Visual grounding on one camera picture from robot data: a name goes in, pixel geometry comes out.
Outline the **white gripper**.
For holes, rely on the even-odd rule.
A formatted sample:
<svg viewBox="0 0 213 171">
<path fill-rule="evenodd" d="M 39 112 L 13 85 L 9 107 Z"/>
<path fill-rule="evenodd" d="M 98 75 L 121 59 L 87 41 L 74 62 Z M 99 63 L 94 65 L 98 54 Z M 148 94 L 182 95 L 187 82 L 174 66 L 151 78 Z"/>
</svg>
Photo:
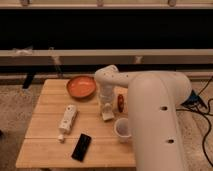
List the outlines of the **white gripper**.
<svg viewBox="0 0 213 171">
<path fill-rule="evenodd" d="M 101 108 L 100 108 L 100 113 L 102 115 L 102 117 L 105 116 L 105 104 L 109 103 L 110 104 L 110 112 L 114 113 L 114 107 L 112 105 L 113 101 L 114 101 L 114 87 L 110 86 L 110 85 L 106 85 L 100 86 L 100 91 L 99 91 L 99 101 L 101 104 Z"/>
</svg>

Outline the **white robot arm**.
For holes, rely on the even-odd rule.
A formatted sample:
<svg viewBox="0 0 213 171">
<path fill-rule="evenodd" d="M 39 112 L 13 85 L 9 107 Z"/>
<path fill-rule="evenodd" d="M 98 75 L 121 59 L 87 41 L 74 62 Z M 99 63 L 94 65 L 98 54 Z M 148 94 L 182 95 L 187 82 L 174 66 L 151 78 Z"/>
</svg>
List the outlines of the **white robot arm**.
<svg viewBox="0 0 213 171">
<path fill-rule="evenodd" d="M 127 109 L 137 171 L 189 171 L 176 108 L 190 96 L 181 72 L 120 72 L 110 65 L 95 72 L 101 101 L 112 100 L 116 86 L 127 89 Z"/>
</svg>

